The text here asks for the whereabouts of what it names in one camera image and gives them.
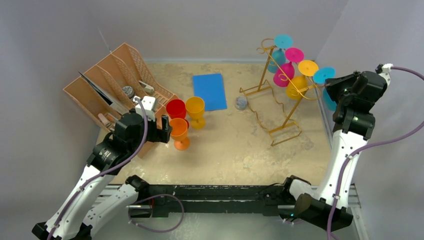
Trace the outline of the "orange wine glass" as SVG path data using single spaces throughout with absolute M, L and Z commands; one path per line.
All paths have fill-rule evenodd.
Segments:
M 183 118 L 173 118 L 169 122 L 171 130 L 171 138 L 174 140 L 174 147 L 179 151 L 185 151 L 190 146 L 188 138 L 188 124 Z

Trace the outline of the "red wine glass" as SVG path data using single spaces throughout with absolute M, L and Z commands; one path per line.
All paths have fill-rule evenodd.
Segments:
M 188 120 L 186 120 L 187 110 L 186 110 L 185 102 L 183 100 L 181 99 L 170 100 L 166 104 L 165 108 L 170 120 L 175 118 L 181 118 L 185 120 L 187 127 L 188 128 L 190 127 L 190 123 L 188 122 Z

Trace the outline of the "teal wine glass front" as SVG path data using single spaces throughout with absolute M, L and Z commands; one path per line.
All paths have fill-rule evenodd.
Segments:
M 324 85 L 327 79 L 332 79 L 336 76 L 336 70 L 333 67 L 323 67 L 319 69 L 313 76 L 312 80 L 317 85 Z M 336 110 L 337 104 L 331 100 L 327 90 L 324 88 L 322 92 L 322 101 L 326 105 L 326 107 L 334 112 Z

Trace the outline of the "yellow-orange wine glass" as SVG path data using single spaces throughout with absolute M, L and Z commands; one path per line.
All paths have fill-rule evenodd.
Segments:
M 205 102 L 198 96 L 190 97 L 185 103 L 186 112 L 190 117 L 192 128 L 200 130 L 204 128 L 206 121 L 204 119 Z

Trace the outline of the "yellow wine glass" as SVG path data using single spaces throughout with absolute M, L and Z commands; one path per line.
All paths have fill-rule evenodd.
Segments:
M 298 63 L 297 69 L 300 75 L 292 78 L 286 87 L 286 94 L 292 100 L 303 98 L 306 90 L 302 91 L 302 89 L 309 86 L 311 82 L 308 77 L 312 77 L 319 70 L 319 66 L 312 60 L 302 60 Z

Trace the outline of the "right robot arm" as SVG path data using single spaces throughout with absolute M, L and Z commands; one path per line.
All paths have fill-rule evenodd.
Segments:
M 389 72 L 355 71 L 325 80 L 325 91 L 336 103 L 333 113 L 331 156 L 321 184 L 313 189 L 305 180 L 291 176 L 280 196 L 294 205 L 293 216 L 333 232 L 351 225 L 348 198 L 360 157 L 356 151 L 368 144 L 376 119 L 370 112 L 391 83 Z

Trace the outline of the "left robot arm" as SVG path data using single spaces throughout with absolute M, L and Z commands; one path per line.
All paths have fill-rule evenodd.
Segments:
M 125 183 L 114 195 L 93 206 L 100 193 L 148 142 L 168 143 L 172 127 L 169 117 L 161 116 L 160 128 L 151 110 L 137 107 L 115 122 L 114 130 L 105 135 L 87 159 L 79 181 L 59 208 L 47 221 L 36 223 L 31 232 L 39 240 L 90 240 L 124 208 L 149 199 L 149 191 L 135 183 Z

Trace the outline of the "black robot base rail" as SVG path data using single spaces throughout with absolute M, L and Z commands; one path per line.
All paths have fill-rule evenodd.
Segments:
M 170 185 L 149 184 L 133 175 L 125 183 L 135 189 L 135 205 L 152 210 L 154 218 L 182 212 L 291 217 L 295 198 L 289 186 L 295 179 L 291 175 L 283 183 L 270 185 Z

